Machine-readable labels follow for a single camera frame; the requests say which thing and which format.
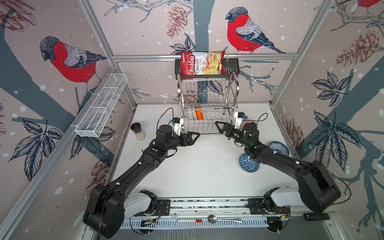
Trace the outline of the orange plastic bowl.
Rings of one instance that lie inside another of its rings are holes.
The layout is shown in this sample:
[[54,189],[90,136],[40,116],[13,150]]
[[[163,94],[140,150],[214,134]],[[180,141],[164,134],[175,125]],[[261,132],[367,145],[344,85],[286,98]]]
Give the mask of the orange plastic bowl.
[[204,115],[203,115],[203,112],[201,111],[201,108],[199,106],[195,107],[196,109],[196,116],[197,116],[197,119],[198,120],[203,120],[204,119]]

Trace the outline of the steel wire dish rack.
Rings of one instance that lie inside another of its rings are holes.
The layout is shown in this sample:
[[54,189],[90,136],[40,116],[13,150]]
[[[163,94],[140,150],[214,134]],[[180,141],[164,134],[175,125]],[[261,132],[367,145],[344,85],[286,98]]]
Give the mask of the steel wire dish rack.
[[[237,100],[240,85],[237,77],[231,74],[224,78],[181,79],[177,77],[178,102],[181,108],[184,127],[182,132],[196,132],[201,135],[219,133],[216,121],[235,123],[234,112],[238,107]],[[186,111],[199,106],[203,112],[203,120],[191,121]]]

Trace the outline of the red patterned ceramic bowl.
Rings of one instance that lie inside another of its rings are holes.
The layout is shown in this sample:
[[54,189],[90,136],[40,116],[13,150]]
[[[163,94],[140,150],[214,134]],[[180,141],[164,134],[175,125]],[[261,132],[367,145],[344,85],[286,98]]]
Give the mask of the red patterned ceramic bowl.
[[241,124],[241,127],[244,127],[245,124],[248,124],[248,123],[255,123],[255,124],[258,124],[258,121],[256,120],[253,120],[253,119],[250,119],[250,118],[246,118],[242,121],[242,124]]

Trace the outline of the white lattice pattern bowl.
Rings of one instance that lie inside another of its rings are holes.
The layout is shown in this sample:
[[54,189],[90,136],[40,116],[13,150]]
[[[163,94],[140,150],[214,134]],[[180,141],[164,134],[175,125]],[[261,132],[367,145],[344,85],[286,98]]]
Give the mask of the white lattice pattern bowl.
[[194,111],[194,110],[190,110],[190,111],[192,111],[192,115],[193,115],[193,120],[191,120],[191,121],[197,120],[196,111]]

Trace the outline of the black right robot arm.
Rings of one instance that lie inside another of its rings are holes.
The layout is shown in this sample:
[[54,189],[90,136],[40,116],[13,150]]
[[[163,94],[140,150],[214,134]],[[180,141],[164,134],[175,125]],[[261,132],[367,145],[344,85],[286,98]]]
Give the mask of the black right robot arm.
[[236,129],[225,122],[215,122],[220,134],[234,139],[245,147],[245,153],[255,162],[273,167],[295,179],[298,183],[302,202],[315,213],[321,213],[341,197],[341,191],[318,161],[299,161],[274,151],[259,141],[259,130],[255,123],[247,123]]

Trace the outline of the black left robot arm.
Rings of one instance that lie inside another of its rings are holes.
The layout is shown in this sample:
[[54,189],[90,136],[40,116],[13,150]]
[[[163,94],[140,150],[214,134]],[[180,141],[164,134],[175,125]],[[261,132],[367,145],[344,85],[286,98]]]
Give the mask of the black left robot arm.
[[91,192],[83,223],[109,239],[117,233],[128,211],[124,203],[132,190],[154,171],[166,158],[169,150],[192,146],[200,134],[187,132],[177,135],[169,125],[161,125],[156,138],[142,151],[141,157],[127,171],[107,185],[97,185]]

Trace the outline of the dark blue geometric bowl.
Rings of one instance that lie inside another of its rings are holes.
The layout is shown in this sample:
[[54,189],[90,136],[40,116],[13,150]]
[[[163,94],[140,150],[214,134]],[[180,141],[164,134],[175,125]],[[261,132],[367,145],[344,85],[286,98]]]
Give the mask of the dark blue geometric bowl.
[[239,165],[244,171],[248,173],[255,173],[259,170],[260,167],[260,164],[252,160],[247,154],[242,154],[239,157]]

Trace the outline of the blue white floral bowl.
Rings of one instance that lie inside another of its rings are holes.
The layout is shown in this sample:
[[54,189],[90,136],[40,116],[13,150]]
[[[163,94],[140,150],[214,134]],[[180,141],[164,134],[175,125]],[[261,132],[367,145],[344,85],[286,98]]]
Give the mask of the blue white floral bowl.
[[280,154],[283,154],[286,156],[290,155],[290,151],[288,147],[281,142],[273,141],[269,144],[269,147]]

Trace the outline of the salt grinder with black cap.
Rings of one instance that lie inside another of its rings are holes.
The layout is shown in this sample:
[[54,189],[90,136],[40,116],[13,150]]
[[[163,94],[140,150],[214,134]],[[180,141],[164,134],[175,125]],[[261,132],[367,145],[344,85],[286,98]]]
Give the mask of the salt grinder with black cap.
[[143,141],[146,138],[146,133],[143,131],[140,123],[133,123],[131,125],[131,130],[135,134],[138,141]]

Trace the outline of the red cassava chips bag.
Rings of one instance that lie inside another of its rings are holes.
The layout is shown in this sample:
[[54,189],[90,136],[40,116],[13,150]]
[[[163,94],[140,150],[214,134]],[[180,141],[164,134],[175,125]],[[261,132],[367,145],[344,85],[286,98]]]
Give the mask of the red cassava chips bag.
[[222,52],[181,51],[182,75],[224,75]]

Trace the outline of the metal spoon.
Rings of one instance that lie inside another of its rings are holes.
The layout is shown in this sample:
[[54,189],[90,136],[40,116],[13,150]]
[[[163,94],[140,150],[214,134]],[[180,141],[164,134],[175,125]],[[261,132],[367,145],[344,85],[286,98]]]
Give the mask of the metal spoon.
[[222,219],[222,218],[216,217],[215,215],[209,215],[208,221],[210,224],[216,224],[218,222],[232,222],[232,223],[241,224],[243,222],[241,219]]

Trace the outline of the black remote device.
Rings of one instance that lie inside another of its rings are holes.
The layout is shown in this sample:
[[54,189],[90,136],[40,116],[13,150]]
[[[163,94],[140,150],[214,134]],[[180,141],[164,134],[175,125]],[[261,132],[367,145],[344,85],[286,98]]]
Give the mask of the black remote device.
[[327,213],[305,213],[303,217],[306,221],[326,221],[330,220]]

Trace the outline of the black wall shelf basket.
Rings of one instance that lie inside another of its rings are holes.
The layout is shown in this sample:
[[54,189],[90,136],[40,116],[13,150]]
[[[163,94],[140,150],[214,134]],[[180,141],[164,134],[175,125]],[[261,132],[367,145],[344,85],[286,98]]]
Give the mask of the black wall shelf basket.
[[175,59],[175,76],[181,76],[181,79],[198,79],[198,78],[224,78],[228,79],[231,74],[234,74],[236,77],[240,74],[239,60],[230,58],[228,61],[224,60],[223,70],[225,73],[223,75],[182,75],[181,68],[181,59]]

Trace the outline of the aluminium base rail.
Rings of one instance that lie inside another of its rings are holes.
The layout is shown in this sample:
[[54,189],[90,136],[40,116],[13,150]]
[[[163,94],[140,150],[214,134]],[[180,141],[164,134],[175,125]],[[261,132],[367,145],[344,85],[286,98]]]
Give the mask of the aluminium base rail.
[[[310,213],[304,206],[274,207],[267,212],[261,197],[243,198],[171,198],[157,200],[153,215],[139,213],[123,222],[121,230],[144,234],[157,230],[269,228],[281,231],[294,217]],[[210,224],[209,215],[222,219],[241,219],[241,224]]]

